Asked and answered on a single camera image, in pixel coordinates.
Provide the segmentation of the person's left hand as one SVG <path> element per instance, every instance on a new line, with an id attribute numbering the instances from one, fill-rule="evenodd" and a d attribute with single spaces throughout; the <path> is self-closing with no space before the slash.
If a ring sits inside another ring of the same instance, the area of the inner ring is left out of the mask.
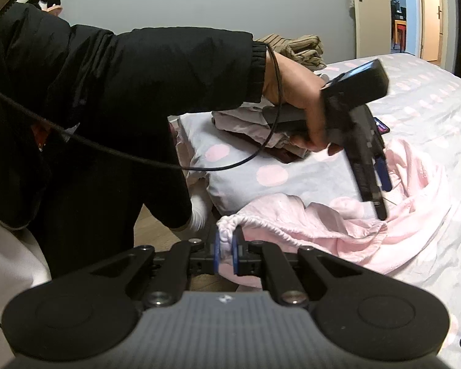
<path id="1" fill-rule="evenodd" d="M 266 53 L 263 96 L 274 104 L 288 103 L 305 114 L 308 136 L 294 134 L 290 142 L 314 153 L 326 149 L 328 155 L 332 156 L 339 153 L 342 147 L 327 140 L 321 98 L 324 84 L 321 78 L 297 62 L 281 54 Z"/>

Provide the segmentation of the black left sleeve forearm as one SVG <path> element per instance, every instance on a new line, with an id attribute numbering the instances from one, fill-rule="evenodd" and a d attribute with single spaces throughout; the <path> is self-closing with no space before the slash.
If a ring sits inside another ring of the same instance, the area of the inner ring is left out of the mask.
<path id="1" fill-rule="evenodd" d="M 70 128 L 108 116 L 160 117 L 259 102 L 266 46 L 248 33 L 70 25 L 23 3 L 0 18 L 0 93 Z"/>

